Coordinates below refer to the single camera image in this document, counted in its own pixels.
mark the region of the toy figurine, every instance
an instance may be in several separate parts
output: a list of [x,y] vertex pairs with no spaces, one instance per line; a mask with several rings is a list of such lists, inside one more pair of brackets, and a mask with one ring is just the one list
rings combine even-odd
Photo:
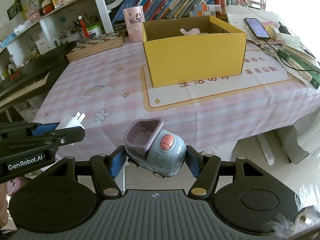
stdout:
[[130,165],[141,166],[159,179],[169,178],[182,167],[186,144],[177,135],[162,130],[160,118],[139,119],[124,134]]

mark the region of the pen holder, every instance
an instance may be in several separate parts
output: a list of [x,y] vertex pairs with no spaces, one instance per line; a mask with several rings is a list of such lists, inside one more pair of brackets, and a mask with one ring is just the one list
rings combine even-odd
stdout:
[[142,6],[123,9],[123,14],[130,41],[142,41],[142,23],[145,22]]

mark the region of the picture frame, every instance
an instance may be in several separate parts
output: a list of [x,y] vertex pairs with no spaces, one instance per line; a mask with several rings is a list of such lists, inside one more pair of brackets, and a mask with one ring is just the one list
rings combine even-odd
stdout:
[[16,15],[18,15],[22,11],[22,5],[20,0],[18,0],[18,3],[14,3],[8,10],[7,14],[9,17],[9,20],[11,21]]

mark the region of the phone screen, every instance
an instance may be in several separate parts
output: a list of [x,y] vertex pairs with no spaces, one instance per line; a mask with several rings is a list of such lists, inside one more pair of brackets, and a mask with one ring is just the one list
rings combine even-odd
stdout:
[[244,20],[248,23],[248,25],[250,26],[250,28],[253,30],[253,32],[258,38],[270,39],[269,34],[261,25],[261,23],[258,21],[258,19],[245,18]]

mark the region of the table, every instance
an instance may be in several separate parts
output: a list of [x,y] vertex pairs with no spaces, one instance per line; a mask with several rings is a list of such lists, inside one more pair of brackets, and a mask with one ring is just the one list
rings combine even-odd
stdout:
[[[247,50],[257,47],[248,43]],[[165,64],[165,57],[159,60]],[[156,117],[164,119],[164,129],[179,135],[200,152],[292,125],[320,105],[316,90],[287,78],[157,108],[149,100],[152,93],[144,76],[146,64],[142,42],[129,41],[123,47],[69,64],[34,120],[60,122],[65,115],[77,111],[86,114],[82,122],[86,129],[84,140],[61,147],[57,152],[59,157],[73,155],[82,161],[99,153],[111,153],[123,144],[124,132],[132,122]],[[243,73],[249,76],[250,69],[245,68],[246,65]]]

